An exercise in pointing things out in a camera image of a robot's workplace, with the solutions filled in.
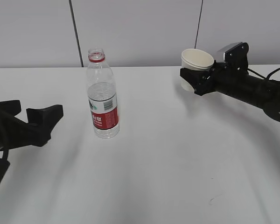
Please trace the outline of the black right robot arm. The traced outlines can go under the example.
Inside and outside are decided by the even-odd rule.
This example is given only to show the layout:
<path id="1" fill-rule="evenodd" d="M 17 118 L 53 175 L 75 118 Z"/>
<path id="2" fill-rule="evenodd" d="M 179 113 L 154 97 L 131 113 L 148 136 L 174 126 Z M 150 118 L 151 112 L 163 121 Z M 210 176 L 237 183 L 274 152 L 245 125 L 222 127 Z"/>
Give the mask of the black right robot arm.
<path id="1" fill-rule="evenodd" d="M 214 63 L 209 71 L 182 68 L 180 76 L 199 96 L 217 91 L 260 108 L 280 122 L 280 81 L 271 79 L 280 68 L 262 78 L 249 75 L 250 71 L 247 63 Z"/>

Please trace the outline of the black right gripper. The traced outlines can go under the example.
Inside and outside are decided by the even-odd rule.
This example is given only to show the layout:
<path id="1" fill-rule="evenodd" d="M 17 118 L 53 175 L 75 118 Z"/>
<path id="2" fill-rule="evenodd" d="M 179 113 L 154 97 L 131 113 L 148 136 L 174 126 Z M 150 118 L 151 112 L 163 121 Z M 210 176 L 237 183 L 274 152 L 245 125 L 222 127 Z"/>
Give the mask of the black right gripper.
<path id="1" fill-rule="evenodd" d="M 245 83 L 248 76 L 247 69 L 248 61 L 215 63 L 212 72 L 181 68 L 180 77 L 199 96 L 213 92 L 220 92 L 227 96 L 249 96 L 249 87 Z"/>

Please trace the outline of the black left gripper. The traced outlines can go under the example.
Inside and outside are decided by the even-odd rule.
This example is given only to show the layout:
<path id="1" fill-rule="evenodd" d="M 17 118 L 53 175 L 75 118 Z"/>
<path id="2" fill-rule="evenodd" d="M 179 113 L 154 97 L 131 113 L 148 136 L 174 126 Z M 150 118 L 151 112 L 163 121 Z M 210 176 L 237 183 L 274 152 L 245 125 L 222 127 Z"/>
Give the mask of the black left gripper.
<path id="1" fill-rule="evenodd" d="M 15 116 L 21 112 L 20 100 L 0 101 L 0 135 L 3 151 L 37 146 L 42 147 L 51 140 L 51 133 L 63 117 L 63 106 L 53 105 L 42 109 L 28 108 L 28 122 Z"/>

